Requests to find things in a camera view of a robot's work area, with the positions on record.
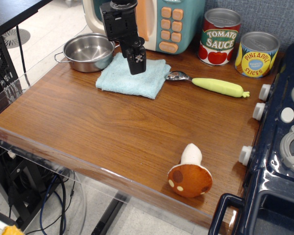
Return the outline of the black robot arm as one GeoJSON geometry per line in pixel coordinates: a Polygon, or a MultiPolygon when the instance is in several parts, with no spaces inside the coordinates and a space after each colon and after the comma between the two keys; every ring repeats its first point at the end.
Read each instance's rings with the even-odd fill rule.
{"type": "Polygon", "coordinates": [[[138,35],[136,23],[137,4],[136,0],[112,0],[99,7],[106,36],[120,44],[132,75],[145,72],[147,66],[145,40],[138,35]]]}

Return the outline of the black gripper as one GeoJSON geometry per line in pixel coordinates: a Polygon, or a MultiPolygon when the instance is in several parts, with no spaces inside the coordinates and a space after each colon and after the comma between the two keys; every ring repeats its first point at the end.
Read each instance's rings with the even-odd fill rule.
{"type": "Polygon", "coordinates": [[[136,66],[138,73],[145,72],[147,66],[145,41],[138,36],[137,4],[137,1],[109,1],[99,7],[106,36],[120,44],[132,75],[136,74],[136,66]]]}

